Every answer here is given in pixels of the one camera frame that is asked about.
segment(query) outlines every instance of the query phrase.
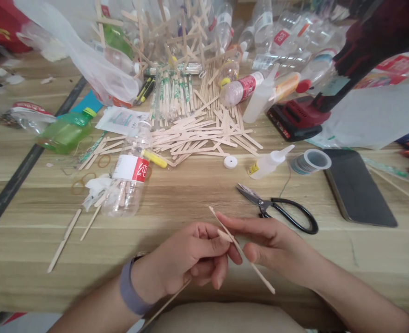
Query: hand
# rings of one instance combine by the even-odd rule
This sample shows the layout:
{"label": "hand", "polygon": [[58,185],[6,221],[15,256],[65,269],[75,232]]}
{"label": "hand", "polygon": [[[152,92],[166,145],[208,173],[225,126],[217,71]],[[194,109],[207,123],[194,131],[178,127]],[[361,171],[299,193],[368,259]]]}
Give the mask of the hand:
{"label": "hand", "polygon": [[218,236],[218,229],[210,223],[192,223],[137,260],[131,279],[138,295],[154,304],[175,294],[190,279],[199,286],[212,281],[220,289],[227,275],[227,255],[238,264],[242,259],[233,244]]}
{"label": "hand", "polygon": [[255,264],[278,272],[289,281],[315,288],[316,277],[327,262],[298,234],[272,218],[239,219],[217,213],[218,219],[234,235],[251,238],[243,252]]}

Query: green plastic bottle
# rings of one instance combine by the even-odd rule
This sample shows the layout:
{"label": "green plastic bottle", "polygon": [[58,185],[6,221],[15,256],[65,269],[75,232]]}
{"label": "green plastic bottle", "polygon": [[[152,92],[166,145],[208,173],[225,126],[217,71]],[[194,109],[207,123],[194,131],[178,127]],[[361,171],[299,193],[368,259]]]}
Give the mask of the green plastic bottle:
{"label": "green plastic bottle", "polygon": [[126,36],[124,31],[118,27],[113,25],[104,24],[104,38],[106,40],[107,45],[113,47],[114,49],[120,50],[122,53],[127,55],[129,59],[134,58],[134,52],[129,44],[127,44],[124,40]]}
{"label": "green plastic bottle", "polygon": [[57,154],[68,154],[93,131],[90,122],[96,113],[85,108],[82,113],[69,112],[37,137],[37,144]]}

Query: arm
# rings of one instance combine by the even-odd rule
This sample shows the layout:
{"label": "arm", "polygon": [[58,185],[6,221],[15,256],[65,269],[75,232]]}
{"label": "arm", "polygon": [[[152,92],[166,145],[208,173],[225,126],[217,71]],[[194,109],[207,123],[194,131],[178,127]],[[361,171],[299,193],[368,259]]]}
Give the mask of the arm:
{"label": "arm", "polygon": [[[138,296],[155,304],[191,279],[198,285],[212,281],[219,289],[227,274],[227,255],[236,263],[242,260],[233,244],[218,237],[217,230],[209,223],[190,224],[137,260],[129,278]],[[71,307],[48,333],[121,333],[139,318],[124,303],[118,276]]]}
{"label": "arm", "polygon": [[354,275],[324,258],[275,219],[237,219],[217,213],[234,234],[248,236],[243,252],[253,263],[319,294],[348,329],[360,333],[407,333],[409,315]]}

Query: wristband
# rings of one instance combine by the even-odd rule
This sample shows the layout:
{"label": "wristband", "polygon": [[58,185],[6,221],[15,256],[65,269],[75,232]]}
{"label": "wristband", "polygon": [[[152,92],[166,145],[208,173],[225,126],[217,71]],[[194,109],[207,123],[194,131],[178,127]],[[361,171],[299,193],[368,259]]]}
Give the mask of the wristband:
{"label": "wristband", "polygon": [[154,304],[147,304],[141,299],[136,293],[132,281],[130,279],[130,273],[132,271],[132,266],[134,262],[141,257],[135,257],[129,261],[121,271],[120,280],[120,292],[124,303],[134,314],[143,316],[154,306]]}

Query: power drill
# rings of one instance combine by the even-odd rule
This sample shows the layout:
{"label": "power drill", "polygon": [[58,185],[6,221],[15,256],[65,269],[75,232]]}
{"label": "power drill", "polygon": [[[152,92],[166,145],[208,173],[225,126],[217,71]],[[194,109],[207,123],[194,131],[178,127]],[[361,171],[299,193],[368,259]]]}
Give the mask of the power drill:
{"label": "power drill", "polygon": [[321,92],[272,106],[267,116],[289,142],[322,131],[330,110],[383,60],[409,51],[409,0],[352,0],[359,18],[346,33],[343,49],[333,58],[335,73]]}

